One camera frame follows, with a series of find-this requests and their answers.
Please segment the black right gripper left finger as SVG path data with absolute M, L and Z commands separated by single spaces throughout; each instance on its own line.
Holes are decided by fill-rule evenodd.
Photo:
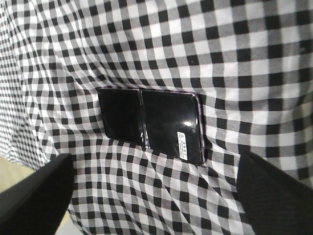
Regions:
M 2 235 L 53 235 L 73 193 L 73 157 L 60 154 L 0 194 Z

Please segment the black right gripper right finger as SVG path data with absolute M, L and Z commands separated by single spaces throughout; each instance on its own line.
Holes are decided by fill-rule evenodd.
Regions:
M 261 157 L 240 157 L 237 191 L 257 235 L 311 235 L 313 190 Z

